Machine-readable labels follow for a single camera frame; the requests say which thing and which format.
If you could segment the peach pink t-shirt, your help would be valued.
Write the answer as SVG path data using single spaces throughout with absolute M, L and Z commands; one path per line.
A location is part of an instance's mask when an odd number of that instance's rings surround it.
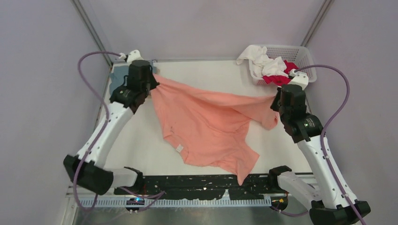
M 155 79 L 158 86 L 150 94 L 163 139 L 185 164 L 219 167 L 242 185 L 259 159 L 245 141 L 250 122 L 266 130 L 278 124 L 278 113 L 270 108 L 274 97 L 200 90 L 160 75 Z

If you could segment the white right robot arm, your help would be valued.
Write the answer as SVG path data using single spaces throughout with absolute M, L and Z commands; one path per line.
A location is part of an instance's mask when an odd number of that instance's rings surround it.
M 285 132 L 297 144 L 315 176 L 318 188 L 304 182 L 288 166 L 269 170 L 268 187 L 294 196 L 314 225 L 353 225 L 371 211 L 345 182 L 331 154 L 320 120 L 306 111 L 306 94 L 296 84 L 277 89 L 271 109 L 279 113 Z

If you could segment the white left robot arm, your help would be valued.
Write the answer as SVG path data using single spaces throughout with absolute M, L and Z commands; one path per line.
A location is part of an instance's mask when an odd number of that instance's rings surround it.
M 112 92 L 110 103 L 105 106 L 106 114 L 92 136 L 75 156 L 67 155 L 63 161 L 75 187 L 83 187 L 98 195 L 119 187 L 126 187 L 133 194 L 143 190 L 141 171 L 127 166 L 107 170 L 105 163 L 123 127 L 158 85 L 150 62 L 135 60 L 129 64 L 128 74 L 122 85 Z

